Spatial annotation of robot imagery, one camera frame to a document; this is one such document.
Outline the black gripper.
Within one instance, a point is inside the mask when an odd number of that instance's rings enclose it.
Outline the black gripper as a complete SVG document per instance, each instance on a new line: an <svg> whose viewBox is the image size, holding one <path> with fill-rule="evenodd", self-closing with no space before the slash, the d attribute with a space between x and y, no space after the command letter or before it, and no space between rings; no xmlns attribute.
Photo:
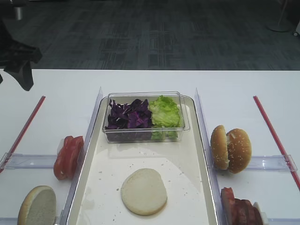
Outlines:
<svg viewBox="0 0 300 225"><path fill-rule="evenodd" d="M38 47L15 40L0 19L0 68L10 74L25 91L30 91L34 84L31 63L38 63L41 58Z"/></svg>

